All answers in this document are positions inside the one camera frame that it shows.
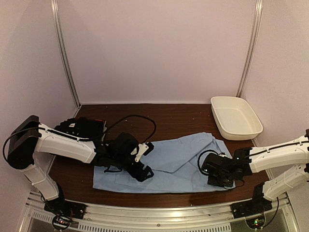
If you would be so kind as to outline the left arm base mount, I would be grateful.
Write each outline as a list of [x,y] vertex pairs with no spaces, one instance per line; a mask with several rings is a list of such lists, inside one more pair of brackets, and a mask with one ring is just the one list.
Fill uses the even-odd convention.
[[48,201],[43,197],[43,195],[41,195],[41,200],[44,203],[44,210],[51,212],[54,215],[58,215],[68,219],[84,218],[86,205],[83,203],[67,201],[63,197]]

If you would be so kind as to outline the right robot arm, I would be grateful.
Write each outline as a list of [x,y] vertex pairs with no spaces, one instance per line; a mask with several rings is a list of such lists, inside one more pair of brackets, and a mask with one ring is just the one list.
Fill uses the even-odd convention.
[[204,151],[206,157],[198,162],[199,171],[208,177],[208,184],[230,187],[236,180],[266,169],[291,165],[278,177],[255,186],[252,199],[234,203],[233,212],[244,215],[272,209],[272,202],[281,194],[309,179],[309,135],[282,144],[237,149],[232,158],[214,150]]

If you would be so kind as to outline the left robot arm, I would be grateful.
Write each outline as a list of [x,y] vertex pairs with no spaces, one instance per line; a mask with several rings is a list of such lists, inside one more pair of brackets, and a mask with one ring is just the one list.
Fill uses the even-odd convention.
[[60,215],[70,207],[63,190],[35,160],[35,153],[61,156],[98,167],[115,167],[125,171],[139,182],[154,176],[151,167],[141,158],[153,151],[154,145],[146,138],[139,142],[132,134],[122,132],[106,141],[105,135],[124,117],[107,127],[102,120],[70,118],[51,128],[31,115],[5,140],[2,147],[4,160],[19,170],[40,192],[42,198]]

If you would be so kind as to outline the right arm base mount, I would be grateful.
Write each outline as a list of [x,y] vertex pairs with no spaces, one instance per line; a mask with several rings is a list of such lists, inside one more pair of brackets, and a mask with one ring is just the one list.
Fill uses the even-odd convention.
[[234,218],[248,217],[272,209],[272,201],[264,198],[263,193],[254,194],[251,200],[231,204]]

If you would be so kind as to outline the light blue long sleeve shirt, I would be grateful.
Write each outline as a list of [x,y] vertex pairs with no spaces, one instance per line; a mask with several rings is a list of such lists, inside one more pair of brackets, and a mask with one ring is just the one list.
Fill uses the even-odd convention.
[[154,149],[141,161],[148,165],[154,176],[143,182],[127,172],[105,173],[104,167],[94,168],[93,188],[118,193],[196,193],[223,191],[224,188],[207,184],[208,177],[198,170],[198,156],[207,150],[231,157],[222,140],[211,133],[200,132],[178,139],[153,142]]

